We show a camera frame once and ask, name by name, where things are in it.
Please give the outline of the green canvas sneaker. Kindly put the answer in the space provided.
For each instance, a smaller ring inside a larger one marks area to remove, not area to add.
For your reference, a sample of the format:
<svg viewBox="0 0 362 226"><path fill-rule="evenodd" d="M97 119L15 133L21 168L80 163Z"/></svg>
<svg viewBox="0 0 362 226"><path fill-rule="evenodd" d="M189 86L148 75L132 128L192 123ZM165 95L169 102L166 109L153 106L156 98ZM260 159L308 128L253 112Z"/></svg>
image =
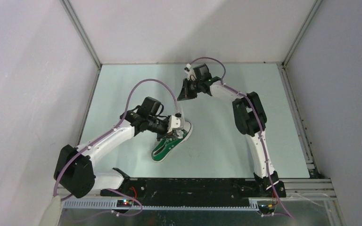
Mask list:
<svg viewBox="0 0 362 226"><path fill-rule="evenodd" d="M193 125L190 121L184 122L184 128L182 130L183 135L181 138L178 137L165 137L161 139L155 148L151 152L151 159L155 162L163 161L168 154L178 147L180 144L184 143L193 131Z"/></svg>

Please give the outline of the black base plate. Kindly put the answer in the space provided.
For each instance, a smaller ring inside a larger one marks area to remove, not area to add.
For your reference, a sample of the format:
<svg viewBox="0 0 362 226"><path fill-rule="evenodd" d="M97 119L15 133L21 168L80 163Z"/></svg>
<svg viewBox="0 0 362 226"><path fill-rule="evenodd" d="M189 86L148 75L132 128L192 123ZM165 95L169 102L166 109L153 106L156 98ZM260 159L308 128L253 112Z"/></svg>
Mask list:
<svg viewBox="0 0 362 226"><path fill-rule="evenodd" d="M249 178L127 178L116 191L142 205L172 207L242 207L253 198L273 198ZM277 191L286 197L283 182Z"/></svg>

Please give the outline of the controller board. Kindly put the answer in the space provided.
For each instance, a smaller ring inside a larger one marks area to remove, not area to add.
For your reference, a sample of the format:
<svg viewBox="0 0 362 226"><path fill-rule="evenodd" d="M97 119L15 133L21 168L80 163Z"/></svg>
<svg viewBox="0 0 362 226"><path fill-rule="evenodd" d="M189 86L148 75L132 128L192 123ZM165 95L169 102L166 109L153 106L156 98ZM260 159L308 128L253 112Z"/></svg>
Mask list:
<svg viewBox="0 0 362 226"><path fill-rule="evenodd" d="M273 215L276 210L277 205L268 204L268 205L259 205L258 213L261 215Z"/></svg>
<svg viewBox="0 0 362 226"><path fill-rule="evenodd" d="M133 206L133 200L121 199L117 200L116 207L117 208L130 208Z"/></svg>

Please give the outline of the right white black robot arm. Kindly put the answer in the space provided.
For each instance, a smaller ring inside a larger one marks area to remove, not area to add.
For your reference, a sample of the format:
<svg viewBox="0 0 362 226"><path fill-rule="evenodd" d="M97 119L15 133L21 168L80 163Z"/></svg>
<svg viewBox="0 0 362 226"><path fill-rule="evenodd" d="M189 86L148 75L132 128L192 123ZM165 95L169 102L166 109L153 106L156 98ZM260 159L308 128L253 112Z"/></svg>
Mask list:
<svg viewBox="0 0 362 226"><path fill-rule="evenodd" d="M256 92L243 93L226 85L220 77L212 77L206 64L184 68L187 78L183 80L179 101L190 100L198 93L232 102L235 125L249 145L254 163L255 190L262 197L279 198L278 173L275 170L268 151L265 137L267 116Z"/></svg>

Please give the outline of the left controller board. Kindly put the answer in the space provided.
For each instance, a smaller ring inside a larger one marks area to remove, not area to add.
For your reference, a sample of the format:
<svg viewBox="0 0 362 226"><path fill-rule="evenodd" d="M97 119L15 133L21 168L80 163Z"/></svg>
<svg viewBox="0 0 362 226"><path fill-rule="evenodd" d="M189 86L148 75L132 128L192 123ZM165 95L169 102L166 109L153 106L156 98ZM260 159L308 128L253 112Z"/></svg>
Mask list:
<svg viewBox="0 0 362 226"><path fill-rule="evenodd" d="M133 200L121 199L117 200L116 207L117 208L130 208L133 206Z"/></svg>

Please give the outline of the right controller board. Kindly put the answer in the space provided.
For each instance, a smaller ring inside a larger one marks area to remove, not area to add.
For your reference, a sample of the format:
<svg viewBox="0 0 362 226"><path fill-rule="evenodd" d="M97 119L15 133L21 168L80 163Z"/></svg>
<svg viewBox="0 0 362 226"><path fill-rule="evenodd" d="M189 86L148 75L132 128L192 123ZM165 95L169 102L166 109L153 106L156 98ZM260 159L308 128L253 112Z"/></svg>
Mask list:
<svg viewBox="0 0 362 226"><path fill-rule="evenodd" d="M268 204L268 205L259 205L258 213L261 215L273 215L276 210L277 205Z"/></svg>

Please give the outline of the white shoelace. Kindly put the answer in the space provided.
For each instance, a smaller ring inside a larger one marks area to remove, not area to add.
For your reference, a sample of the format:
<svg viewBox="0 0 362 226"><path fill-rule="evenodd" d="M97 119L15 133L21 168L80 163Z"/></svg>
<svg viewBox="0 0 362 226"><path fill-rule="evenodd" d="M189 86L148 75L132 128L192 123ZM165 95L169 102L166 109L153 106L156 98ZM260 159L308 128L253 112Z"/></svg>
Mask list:
<svg viewBox="0 0 362 226"><path fill-rule="evenodd" d="M166 145L169 145L170 147L175 147L184 142L188 138L188 136L189 132L187 130L176 130L168 137L168 139L166 140Z"/></svg>

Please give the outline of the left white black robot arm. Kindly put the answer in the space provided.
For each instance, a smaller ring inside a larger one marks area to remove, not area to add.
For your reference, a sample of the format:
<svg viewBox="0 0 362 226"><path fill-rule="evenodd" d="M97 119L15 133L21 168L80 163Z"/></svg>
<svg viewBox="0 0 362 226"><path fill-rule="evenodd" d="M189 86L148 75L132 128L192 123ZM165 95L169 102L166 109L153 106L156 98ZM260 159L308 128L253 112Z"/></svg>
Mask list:
<svg viewBox="0 0 362 226"><path fill-rule="evenodd" d="M111 151L139 133L149 131L157 138L175 134L183 127L183 115L180 109L174 115L157 114L162 103L152 97L146 97L141 105L120 115L118 125L84 144L72 147L64 146L59 154L53 178L55 188L63 186L76 198L86 196L92 190L112 189L117 195L129 193L130 183L119 169L98 172L94 168Z"/></svg>

